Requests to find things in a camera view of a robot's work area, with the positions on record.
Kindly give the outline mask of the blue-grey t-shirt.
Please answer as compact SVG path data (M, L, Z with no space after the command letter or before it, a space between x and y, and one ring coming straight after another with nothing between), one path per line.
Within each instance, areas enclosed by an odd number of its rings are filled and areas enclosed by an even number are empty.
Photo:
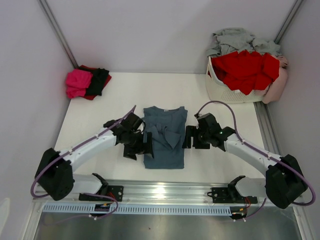
M143 164L151 170L181 170L185 167L183 143L188 110L184 106L143 109L145 132L152 134L153 157L144 155Z

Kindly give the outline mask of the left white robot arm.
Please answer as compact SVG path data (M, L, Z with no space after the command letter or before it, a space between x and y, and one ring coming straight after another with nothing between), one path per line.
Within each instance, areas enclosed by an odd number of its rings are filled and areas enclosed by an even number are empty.
M64 150L47 149L40 160L31 195L38 198L35 186L39 184L45 195L60 201L69 194L78 194L80 201L115 202L108 182L99 174L76 174L75 171L98 153L122 144L123 156L136 160L137 155L154 156L152 133L145 132L146 123L133 112L117 120L106 122L90 138Z

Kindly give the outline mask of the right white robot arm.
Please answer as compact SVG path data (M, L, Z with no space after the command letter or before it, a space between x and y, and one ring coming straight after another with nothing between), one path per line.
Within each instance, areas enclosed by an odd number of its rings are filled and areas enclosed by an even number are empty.
M196 119L196 126L186 127L184 149L219 148L245 161L263 176L241 175L232 180L227 190L231 201L240 202L244 197L268 198L278 208L285 209L308 189L299 163L292 155L280 156L245 141L235 128L222 128L211 113Z

